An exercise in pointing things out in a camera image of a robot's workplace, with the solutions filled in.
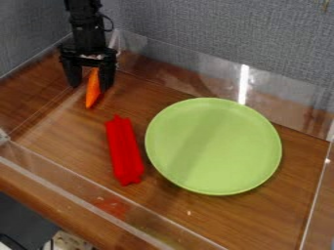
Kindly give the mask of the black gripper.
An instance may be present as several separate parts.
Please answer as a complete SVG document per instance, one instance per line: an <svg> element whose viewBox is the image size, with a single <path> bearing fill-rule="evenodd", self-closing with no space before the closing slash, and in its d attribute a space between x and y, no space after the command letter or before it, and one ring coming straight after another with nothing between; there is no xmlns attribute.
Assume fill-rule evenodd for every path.
<svg viewBox="0 0 334 250"><path fill-rule="evenodd" d="M76 88L82 82L82 66L98 67L98 89L105 92L113 84L117 66L117 51L104 48L100 54L85 55L74 47L60 45L60 63L65 72L69 85Z"/></svg>

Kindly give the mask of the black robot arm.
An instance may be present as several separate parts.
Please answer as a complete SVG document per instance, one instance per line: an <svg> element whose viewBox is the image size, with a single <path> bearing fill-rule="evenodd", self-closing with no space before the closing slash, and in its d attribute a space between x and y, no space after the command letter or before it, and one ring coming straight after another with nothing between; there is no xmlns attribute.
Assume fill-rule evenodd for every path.
<svg viewBox="0 0 334 250"><path fill-rule="evenodd" d="M76 88L82 82L82 67L97 69L97 87L104 93L113 84L117 51L106 46L105 33L113 27L104 28L100 12L100 0L64 0L72 26L72 40L58 45L60 63L69 85Z"/></svg>

